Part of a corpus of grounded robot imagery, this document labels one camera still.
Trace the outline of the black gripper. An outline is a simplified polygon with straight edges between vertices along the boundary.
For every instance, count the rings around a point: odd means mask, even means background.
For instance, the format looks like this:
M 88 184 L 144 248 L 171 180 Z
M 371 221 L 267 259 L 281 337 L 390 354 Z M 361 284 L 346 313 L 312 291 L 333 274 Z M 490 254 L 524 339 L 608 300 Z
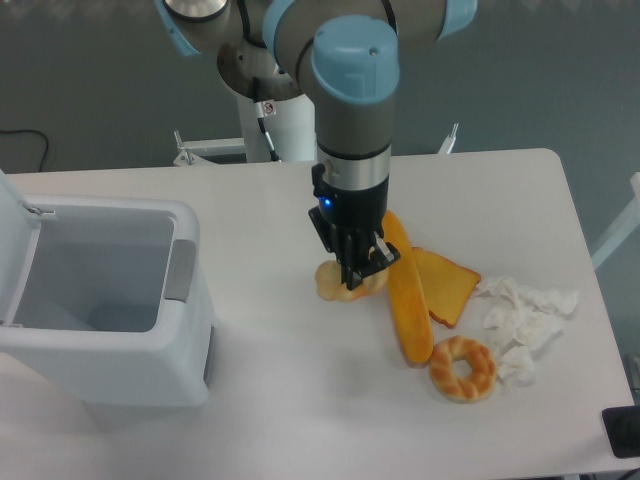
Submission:
M 325 173 L 322 164 L 311 169 L 318 205 L 309 210 L 309 217 L 324 248 L 335 255 L 342 283 L 355 290 L 363 279 L 401 258 L 397 248 L 383 240 L 389 181 L 364 190 L 343 190 L 325 182 Z

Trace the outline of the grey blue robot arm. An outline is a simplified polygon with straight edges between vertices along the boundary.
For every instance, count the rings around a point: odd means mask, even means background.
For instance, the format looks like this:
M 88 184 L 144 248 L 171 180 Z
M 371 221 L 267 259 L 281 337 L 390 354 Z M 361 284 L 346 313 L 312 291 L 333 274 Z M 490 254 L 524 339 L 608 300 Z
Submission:
M 184 55 L 212 52 L 248 101 L 246 154 L 312 159 L 310 219 L 349 289 L 399 259 L 385 241 L 400 50 L 466 28 L 473 1 L 159 1 Z

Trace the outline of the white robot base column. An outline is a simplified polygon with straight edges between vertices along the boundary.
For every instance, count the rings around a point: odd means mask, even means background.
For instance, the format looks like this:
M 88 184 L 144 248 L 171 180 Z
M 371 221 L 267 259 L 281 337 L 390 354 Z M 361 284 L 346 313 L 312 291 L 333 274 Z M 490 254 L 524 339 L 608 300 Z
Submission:
M 314 105 L 267 49 L 245 40 L 227 43 L 217 67 L 236 98 L 249 163 L 316 159 Z

